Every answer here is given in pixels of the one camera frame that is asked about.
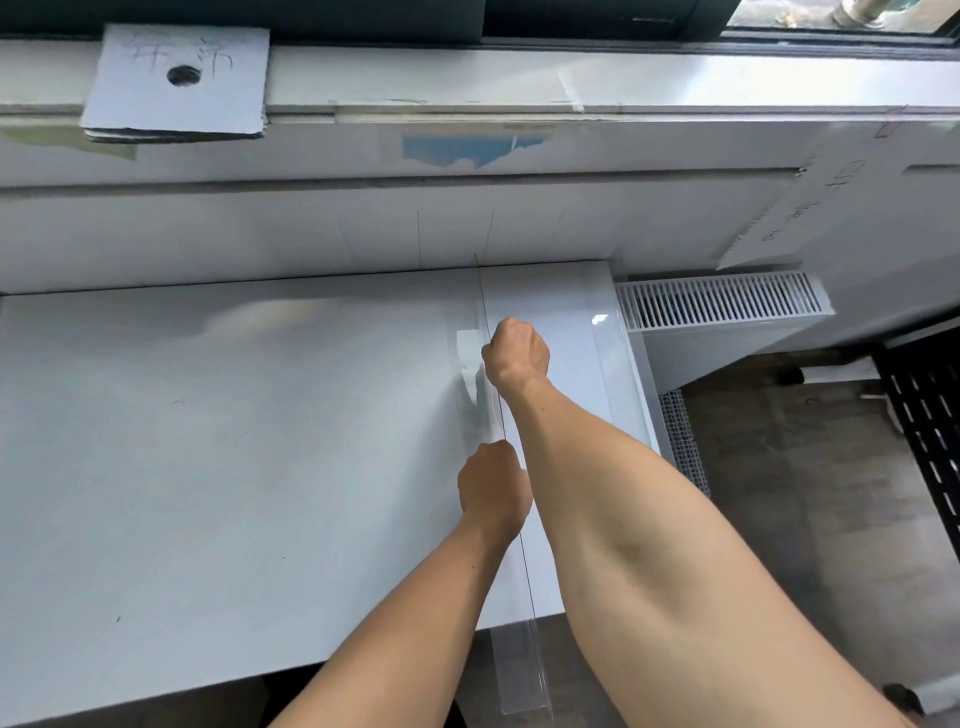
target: tile floor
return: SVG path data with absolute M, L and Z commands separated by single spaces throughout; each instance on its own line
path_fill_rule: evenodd
M 960 565 L 878 384 L 778 387 L 785 360 L 684 389 L 713 502 L 870 682 L 960 671 Z
M 685 388 L 714 502 L 813 624 L 868 680 L 960 670 L 960 566 L 905 441 L 872 384 L 777 387 L 789 359 L 752 357 Z M 553 704 L 499 713 L 489 633 L 457 694 L 470 728 L 623 728 L 566 620 L 543 619 Z M 258 679 L 47 721 L 43 728 L 254 728 Z M 960 712 L 927 726 L 960 728 Z

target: wire mesh panel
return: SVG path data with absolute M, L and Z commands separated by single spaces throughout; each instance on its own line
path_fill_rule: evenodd
M 660 395 L 660 409 L 663 410 L 663 420 L 666 422 L 666 433 L 673 449 L 674 462 L 677 470 L 697 486 L 704 495 L 709 497 L 710 488 L 707 485 L 707 474 L 704 473 L 704 464 L 700 460 L 700 451 L 693 439 L 693 430 L 690 420 L 686 416 L 684 394 L 679 389 L 671 389 Z
M 885 350 L 875 359 L 960 558 L 960 328 Z

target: hand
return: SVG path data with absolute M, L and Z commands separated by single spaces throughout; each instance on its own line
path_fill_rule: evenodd
M 530 478 L 506 440 L 482 444 L 457 476 L 464 519 L 509 544 L 523 527 L 534 497 Z
M 550 350 L 533 324 L 517 319 L 501 321 L 482 354 L 487 378 L 504 396 L 520 391 L 531 379 L 546 378 L 550 364 Z

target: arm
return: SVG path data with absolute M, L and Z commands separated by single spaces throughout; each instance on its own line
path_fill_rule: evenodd
M 529 324 L 487 374 L 516 419 L 570 627 L 632 728 L 902 728 L 733 528 L 652 450 L 551 385 Z
M 440 728 L 480 609 L 533 497 L 506 441 L 457 478 L 464 515 L 370 612 L 272 728 Z

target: white countertop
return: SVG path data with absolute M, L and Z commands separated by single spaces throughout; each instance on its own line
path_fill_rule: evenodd
M 327 658 L 455 523 L 506 315 L 650 441 L 605 263 L 5 298 L 0 725 Z M 535 512 L 480 626 L 562 610 Z

